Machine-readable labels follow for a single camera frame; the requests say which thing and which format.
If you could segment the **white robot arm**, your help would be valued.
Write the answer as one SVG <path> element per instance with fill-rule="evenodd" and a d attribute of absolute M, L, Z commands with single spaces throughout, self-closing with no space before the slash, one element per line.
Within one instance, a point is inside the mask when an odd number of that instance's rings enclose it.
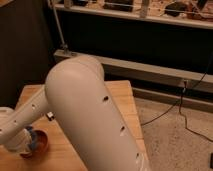
<path fill-rule="evenodd" d="M 0 145 L 28 145 L 26 127 L 51 112 L 88 171 L 151 171 L 104 82 L 101 63 L 89 56 L 63 60 L 45 84 L 16 110 L 0 116 Z"/>

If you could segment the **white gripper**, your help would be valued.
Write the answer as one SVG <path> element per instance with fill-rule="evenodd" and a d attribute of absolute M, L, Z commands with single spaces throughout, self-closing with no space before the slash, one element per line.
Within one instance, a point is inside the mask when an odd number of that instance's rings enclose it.
<path fill-rule="evenodd" d="M 32 136 L 26 129 L 20 131 L 17 135 L 9 139 L 4 147 L 7 151 L 17 153 L 19 155 L 31 155 L 32 150 L 29 145 L 32 143 Z"/>

